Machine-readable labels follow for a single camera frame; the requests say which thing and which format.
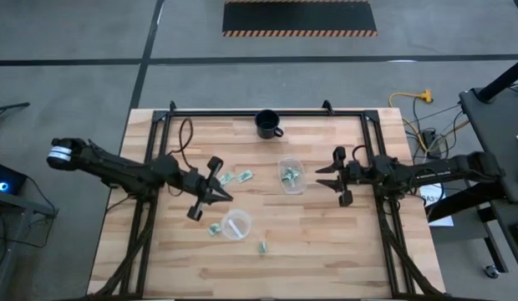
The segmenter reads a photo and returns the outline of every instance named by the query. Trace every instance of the wooden table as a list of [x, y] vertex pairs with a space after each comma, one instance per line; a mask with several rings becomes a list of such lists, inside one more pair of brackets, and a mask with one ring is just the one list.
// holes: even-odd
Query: wooden table
[[[399, 110], [378, 110], [388, 155], [410, 164]], [[152, 112], [131, 112], [122, 156], [144, 159]], [[181, 121], [182, 118], [171, 121], [168, 151], [178, 148]], [[354, 202], [341, 208], [338, 194], [315, 182], [317, 178], [335, 177], [314, 173], [332, 163], [335, 146], [343, 145], [350, 153], [363, 143], [357, 118], [282, 117], [285, 135], [272, 140], [257, 137], [253, 118], [249, 117], [195, 117], [193, 122], [194, 138], [185, 153], [200, 173], [207, 174], [207, 161], [219, 156], [224, 160], [219, 175], [251, 169], [254, 177], [241, 184], [229, 183], [226, 190], [235, 200], [205, 206], [200, 222], [186, 217], [196, 201], [193, 196], [173, 197], [166, 187], [161, 189], [145, 298], [390, 296], [372, 187], [351, 186]], [[188, 130], [183, 135], [186, 139]], [[277, 178], [277, 162], [288, 156], [302, 161], [307, 173], [307, 189], [302, 195], [284, 194]], [[176, 158], [181, 168], [186, 168], [182, 157]], [[364, 151], [357, 153], [357, 158], [367, 164]], [[109, 205], [123, 198], [124, 192], [114, 191]], [[401, 202], [409, 255], [429, 281], [443, 291], [423, 204], [415, 197]], [[134, 204], [133, 200], [126, 201], [106, 215], [89, 293], [101, 288], [124, 258]], [[209, 236], [207, 227], [237, 208], [251, 214], [251, 234], [239, 242], [222, 235]], [[266, 255], [258, 252], [263, 240], [267, 241]], [[400, 274], [398, 260], [396, 266]]]

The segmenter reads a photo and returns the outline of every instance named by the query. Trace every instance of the concrete floor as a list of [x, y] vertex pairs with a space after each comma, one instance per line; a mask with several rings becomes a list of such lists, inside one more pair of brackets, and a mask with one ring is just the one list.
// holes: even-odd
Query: concrete floor
[[[511, 0], [375, 0], [378, 40], [223, 39], [222, 4], [168, 0], [152, 57], [518, 53], [518, 11]], [[0, 59], [140, 58], [154, 7], [155, 0], [0, 0]], [[418, 104], [422, 117], [455, 105], [460, 91], [489, 83], [513, 63], [150, 66], [139, 107], [167, 107], [170, 100], [181, 108], [318, 107], [324, 99], [337, 107], [384, 107], [393, 92], [432, 89], [435, 102]], [[50, 141], [66, 136], [90, 138], [118, 152], [138, 70], [0, 67], [0, 105], [32, 104], [0, 119], [0, 162], [32, 176], [60, 208], [48, 246], [23, 249], [9, 288], [11, 300], [85, 293], [109, 190], [82, 172], [49, 169], [45, 157]], [[413, 119], [410, 98], [394, 103]], [[442, 129], [458, 111], [429, 118], [422, 126]], [[469, 126], [459, 131], [458, 139], [452, 155], [480, 149]], [[496, 280], [481, 272], [490, 263], [482, 240], [435, 241], [448, 293], [518, 300], [518, 267], [502, 234], [493, 228], [510, 268]], [[35, 230], [34, 239], [43, 230]]]

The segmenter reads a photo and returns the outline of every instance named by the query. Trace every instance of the black desk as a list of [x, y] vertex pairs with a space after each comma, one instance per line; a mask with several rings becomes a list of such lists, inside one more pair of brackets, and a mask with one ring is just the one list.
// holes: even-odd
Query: black desk
[[[514, 239], [515, 234], [512, 228], [518, 223], [518, 140], [516, 138], [518, 136], [518, 93], [504, 89], [495, 96], [494, 103], [484, 104], [471, 90], [460, 94], [460, 103], [484, 151], [495, 155], [505, 176], [498, 183], [479, 183], [445, 198], [441, 201], [443, 204], [435, 208], [432, 218], [448, 216], [467, 208], [476, 207], [482, 222], [498, 220], [518, 263], [518, 243]], [[490, 207], [485, 209], [477, 207], [488, 201], [490, 201]], [[490, 232], [485, 242], [496, 267], [501, 272], [507, 272]]]

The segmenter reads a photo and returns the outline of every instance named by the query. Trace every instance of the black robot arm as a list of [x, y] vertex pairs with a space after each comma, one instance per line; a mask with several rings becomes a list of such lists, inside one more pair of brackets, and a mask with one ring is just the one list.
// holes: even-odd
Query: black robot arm
[[81, 170], [101, 178], [107, 186], [121, 186], [129, 195], [137, 199], [152, 197], [154, 191], [165, 183], [186, 193], [198, 196], [196, 204], [187, 216], [195, 221], [201, 218], [201, 206], [213, 202], [232, 201], [216, 179], [216, 174], [224, 162], [212, 157], [207, 166], [211, 170], [205, 178], [196, 168], [183, 171], [174, 156], [160, 156], [147, 164], [110, 154], [89, 140], [63, 138], [53, 139], [48, 155], [48, 164], [62, 171]]
[[341, 207], [353, 202], [352, 192], [347, 185], [371, 184], [380, 188], [386, 198], [401, 199], [407, 193], [424, 185], [467, 179], [478, 182], [494, 182], [503, 176], [495, 157], [491, 153], [474, 152], [466, 156], [454, 156], [447, 160], [431, 161], [414, 166], [401, 164], [397, 158], [375, 156], [370, 167], [363, 167], [359, 161], [344, 165], [346, 151], [337, 147], [333, 152], [333, 164], [317, 173], [338, 172], [337, 180], [317, 180], [337, 192]]

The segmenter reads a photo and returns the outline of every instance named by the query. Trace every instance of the floor mat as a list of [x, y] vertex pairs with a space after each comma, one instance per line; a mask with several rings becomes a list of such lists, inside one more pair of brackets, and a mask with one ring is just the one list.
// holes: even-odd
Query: floor mat
[[229, 0], [224, 37], [375, 37], [366, 0]]

